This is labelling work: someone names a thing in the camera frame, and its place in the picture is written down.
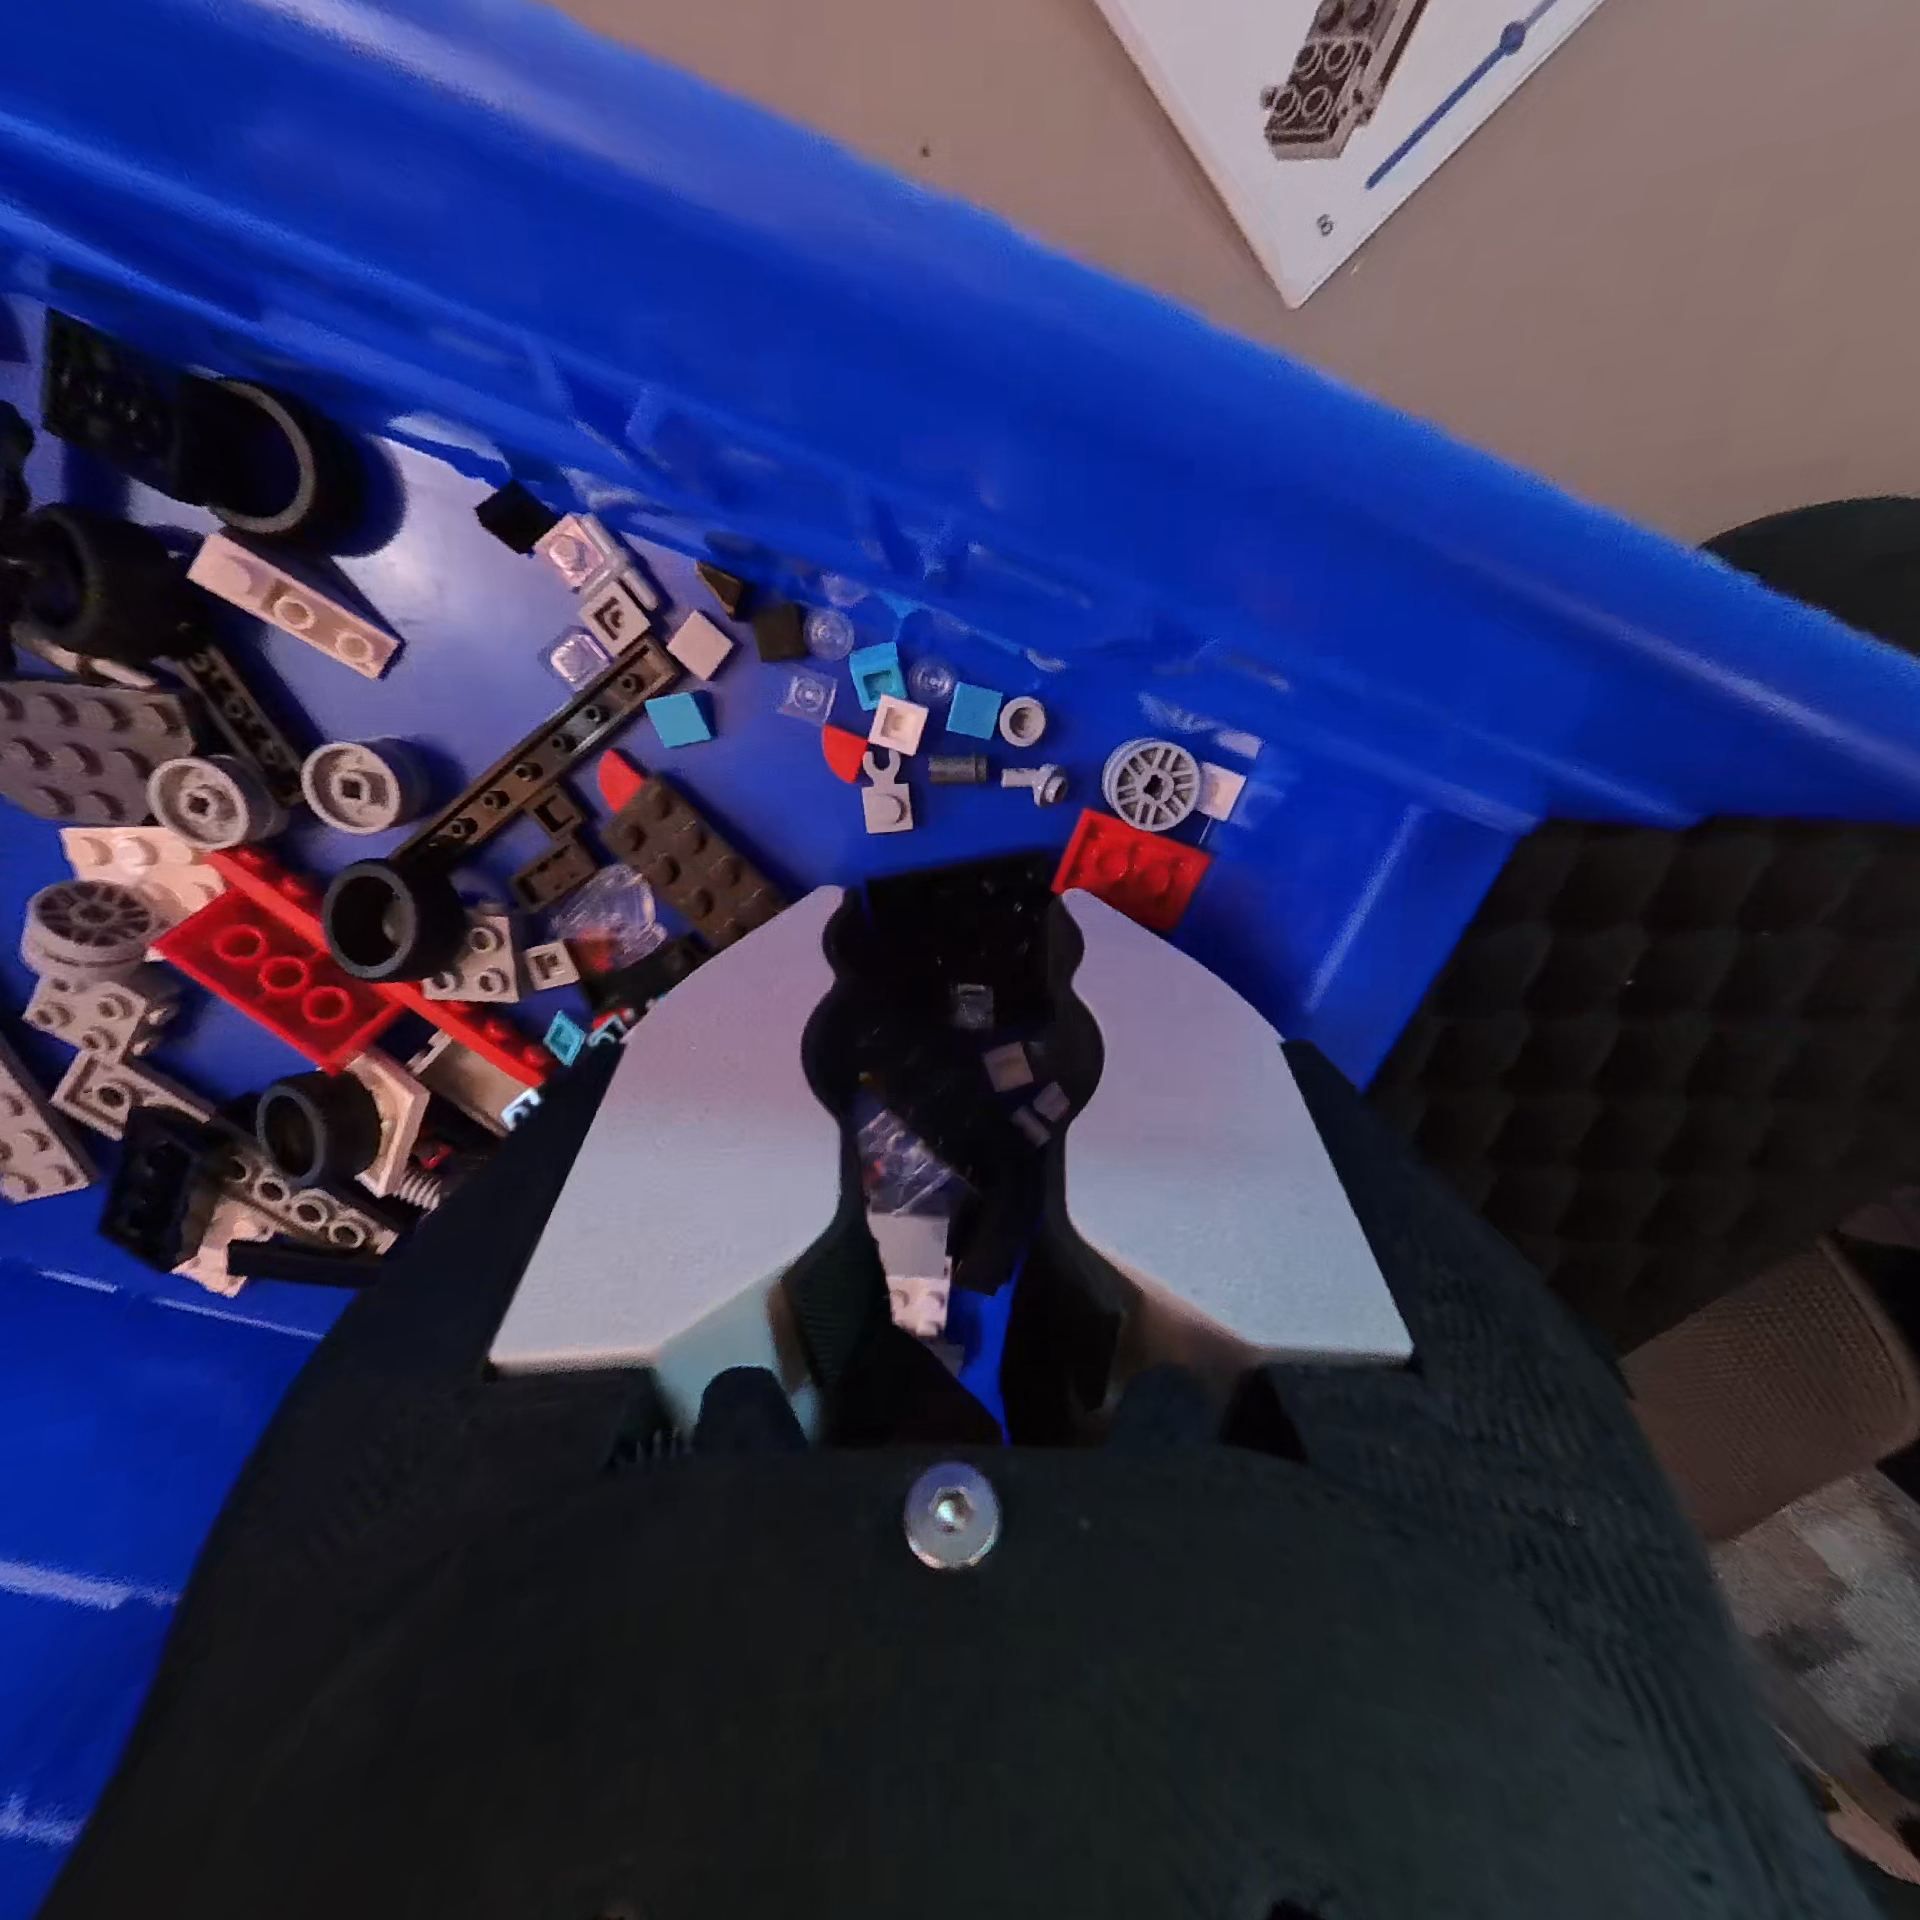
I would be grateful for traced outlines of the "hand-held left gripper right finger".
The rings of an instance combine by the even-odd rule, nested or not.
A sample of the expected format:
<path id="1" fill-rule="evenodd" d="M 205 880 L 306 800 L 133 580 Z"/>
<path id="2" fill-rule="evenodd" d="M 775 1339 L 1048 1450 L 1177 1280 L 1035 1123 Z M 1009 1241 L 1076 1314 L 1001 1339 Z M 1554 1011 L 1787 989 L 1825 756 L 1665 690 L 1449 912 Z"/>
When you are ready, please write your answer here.
<path id="1" fill-rule="evenodd" d="M 1412 1332 L 1288 1038 L 1093 890 L 1048 912 L 1035 1241 L 1001 1314 L 1009 1450 L 1083 1450 L 1173 1367 L 1217 1408 L 1263 1367 L 1408 1378 Z"/>

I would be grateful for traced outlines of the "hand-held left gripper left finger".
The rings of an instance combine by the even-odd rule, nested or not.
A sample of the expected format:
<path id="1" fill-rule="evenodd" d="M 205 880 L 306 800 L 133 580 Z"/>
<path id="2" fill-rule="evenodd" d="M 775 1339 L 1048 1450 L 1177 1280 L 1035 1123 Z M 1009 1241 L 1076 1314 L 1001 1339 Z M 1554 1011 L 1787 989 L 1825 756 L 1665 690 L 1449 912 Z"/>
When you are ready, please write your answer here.
<path id="1" fill-rule="evenodd" d="M 717 1378 L 763 1367 L 805 1441 L 820 1430 L 779 1280 L 841 1204 L 841 1129 L 805 1075 L 833 912 L 833 880 L 805 890 L 626 1029 L 489 1332 L 499 1378 L 649 1367 L 666 1420 L 687 1430 Z"/>

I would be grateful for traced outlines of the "pile of lego bricks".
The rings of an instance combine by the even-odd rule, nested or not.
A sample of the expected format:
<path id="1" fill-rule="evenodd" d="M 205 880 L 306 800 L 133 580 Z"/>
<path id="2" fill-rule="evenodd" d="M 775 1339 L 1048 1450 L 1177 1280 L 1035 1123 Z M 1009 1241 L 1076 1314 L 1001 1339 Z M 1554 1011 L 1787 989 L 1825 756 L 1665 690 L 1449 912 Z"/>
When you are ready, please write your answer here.
<path id="1" fill-rule="evenodd" d="M 888 659 L 741 548 L 429 501 L 306 397 L 0 304 L 0 1288 L 231 1311 L 359 1288 L 549 1075 L 785 912 L 673 756 L 750 700 L 841 782 L 1026 756 L 1048 707 Z"/>

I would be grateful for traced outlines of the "blue plastic bin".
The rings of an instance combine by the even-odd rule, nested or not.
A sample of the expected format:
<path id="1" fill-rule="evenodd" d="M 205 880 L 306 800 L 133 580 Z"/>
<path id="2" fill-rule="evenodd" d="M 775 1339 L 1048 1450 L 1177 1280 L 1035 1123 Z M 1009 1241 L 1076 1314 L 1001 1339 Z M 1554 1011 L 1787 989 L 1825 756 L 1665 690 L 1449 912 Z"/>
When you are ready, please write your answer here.
<path id="1" fill-rule="evenodd" d="M 218 253 L 296 372 L 1035 646 L 1288 671 L 1274 739 L 1532 813 L 1920 817 L 1920 671 L 587 33 L 7 28 L 49 244 Z M 429 1233 L 259 1441 L 49 1920 L 1868 1920 L 1614 1367 L 1288 1043 L 1412 1360 L 1193 1360 L 1048 1441 L 864 1297 L 825 1441 L 520 1441 Z"/>

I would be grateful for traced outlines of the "black chair seat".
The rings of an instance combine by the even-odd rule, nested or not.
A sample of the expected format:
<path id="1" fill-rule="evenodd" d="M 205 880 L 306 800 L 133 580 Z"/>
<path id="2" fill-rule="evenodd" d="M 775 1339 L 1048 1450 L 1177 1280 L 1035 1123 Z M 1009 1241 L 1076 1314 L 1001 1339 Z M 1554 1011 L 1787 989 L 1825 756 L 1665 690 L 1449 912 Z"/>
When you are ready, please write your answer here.
<path id="1" fill-rule="evenodd" d="M 1920 800 L 1614 671 L 1374 1107 L 1614 1347 L 1920 1180 Z"/>

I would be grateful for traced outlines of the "open instruction booklet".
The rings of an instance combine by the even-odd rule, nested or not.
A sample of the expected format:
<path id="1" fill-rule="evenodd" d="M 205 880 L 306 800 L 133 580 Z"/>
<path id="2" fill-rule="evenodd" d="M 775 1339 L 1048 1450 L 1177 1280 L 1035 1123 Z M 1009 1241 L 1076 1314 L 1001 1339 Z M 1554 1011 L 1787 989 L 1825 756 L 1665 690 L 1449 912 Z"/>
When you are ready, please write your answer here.
<path id="1" fill-rule="evenodd" d="M 1098 0 L 1253 269 L 1309 304 L 1596 0 Z"/>

